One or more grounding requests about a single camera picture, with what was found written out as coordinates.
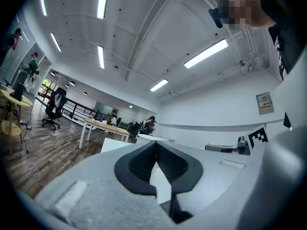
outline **table leg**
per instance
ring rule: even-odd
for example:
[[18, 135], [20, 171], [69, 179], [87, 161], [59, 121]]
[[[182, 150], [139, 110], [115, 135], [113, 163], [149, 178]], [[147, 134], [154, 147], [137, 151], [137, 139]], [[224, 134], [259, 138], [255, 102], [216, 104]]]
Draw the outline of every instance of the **table leg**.
[[81, 133], [81, 139], [80, 139], [80, 143], [79, 143], [79, 149], [82, 148], [82, 142], [83, 142], [83, 137], [84, 137], [85, 129], [86, 129], [86, 122], [84, 122], [84, 125], [83, 125], [83, 130], [82, 130], [82, 133]]
[[90, 135], [92, 131], [93, 126], [90, 127], [90, 131], [88, 132], [87, 141], [90, 141]]
[[[21, 129], [20, 119], [21, 119], [21, 106], [19, 106], [19, 108], [18, 108], [18, 126]], [[20, 132], [20, 141], [21, 141], [21, 143], [23, 143], [23, 136], [22, 136], [21, 132]]]
[[2, 120], [3, 120], [3, 118], [4, 118], [5, 114], [6, 114], [6, 107], [8, 106], [8, 104], [9, 104], [9, 101], [6, 101], [5, 105], [4, 105], [4, 108], [2, 110], [2, 113], [1, 113], [0, 124], [2, 123]]
[[10, 126], [9, 126], [9, 145], [10, 145], [11, 159], [13, 159], [13, 151], [12, 151], [12, 122], [13, 122], [13, 113], [14, 113], [14, 109], [12, 109], [12, 111], [11, 111]]

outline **chair base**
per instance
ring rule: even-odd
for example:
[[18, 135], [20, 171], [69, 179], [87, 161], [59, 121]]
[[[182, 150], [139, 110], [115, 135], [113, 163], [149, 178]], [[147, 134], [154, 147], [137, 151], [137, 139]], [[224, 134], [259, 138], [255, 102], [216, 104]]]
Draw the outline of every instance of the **chair base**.
[[42, 122], [43, 122], [43, 123], [42, 123], [42, 127], [44, 127], [45, 124], [52, 124], [52, 126], [54, 127], [53, 131], [55, 131], [55, 130], [56, 130], [55, 125], [57, 125], [58, 128], [60, 127], [59, 124], [57, 124], [56, 122], [53, 121], [53, 120], [55, 120], [55, 119], [56, 119], [56, 118], [48, 118], [48, 119], [43, 118], [43, 120], [42, 120]]
[[12, 103], [10, 103], [7, 107], [6, 107], [6, 114], [5, 114], [5, 117], [4, 117], [4, 120], [6, 121], [6, 120], [8, 120], [8, 114], [11, 112], [11, 111], [14, 111], [14, 115], [18, 118], [18, 111], [17, 110], [14, 110], [13, 108], [12, 108]]

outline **black cable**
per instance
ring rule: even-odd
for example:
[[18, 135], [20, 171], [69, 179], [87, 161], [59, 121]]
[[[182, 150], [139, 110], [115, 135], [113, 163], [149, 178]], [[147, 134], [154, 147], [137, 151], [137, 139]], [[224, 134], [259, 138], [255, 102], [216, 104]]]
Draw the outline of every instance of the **black cable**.
[[[31, 119], [32, 119], [32, 116], [31, 116], [32, 109], [33, 109], [33, 106], [31, 105], [30, 120], [29, 120], [29, 122], [26, 122], [26, 123], [25, 123], [26, 129], [25, 129], [24, 137], [25, 137], [25, 135], [27, 134], [28, 125], [29, 125], [29, 123], [31, 122]], [[27, 150], [27, 143], [25, 142], [25, 140], [24, 140], [24, 147], [25, 147], [26, 152], [29, 153], [29, 151]]]

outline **black hair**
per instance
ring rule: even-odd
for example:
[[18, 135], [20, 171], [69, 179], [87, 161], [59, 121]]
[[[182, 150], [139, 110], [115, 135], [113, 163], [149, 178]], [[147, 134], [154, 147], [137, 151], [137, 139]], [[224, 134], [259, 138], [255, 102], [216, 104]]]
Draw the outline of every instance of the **black hair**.
[[229, 0], [220, 0], [218, 6], [219, 17], [224, 19], [226, 24], [234, 24], [234, 18], [229, 18]]

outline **chair backrest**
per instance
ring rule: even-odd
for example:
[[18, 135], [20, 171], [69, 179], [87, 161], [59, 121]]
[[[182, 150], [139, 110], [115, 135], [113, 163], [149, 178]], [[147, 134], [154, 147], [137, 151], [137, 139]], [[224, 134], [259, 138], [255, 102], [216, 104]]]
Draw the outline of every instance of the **chair backrest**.
[[[55, 106], [55, 98], [57, 94], [60, 94], [62, 96], [61, 102], [58, 108], [56, 108]], [[59, 87], [57, 88], [56, 91], [52, 92], [50, 101], [48, 103], [48, 106], [46, 107], [46, 113], [48, 114], [48, 116], [52, 118], [60, 118], [62, 116], [62, 113], [61, 113], [62, 107], [66, 103], [66, 101], [67, 101], [66, 91], [64, 89]]]

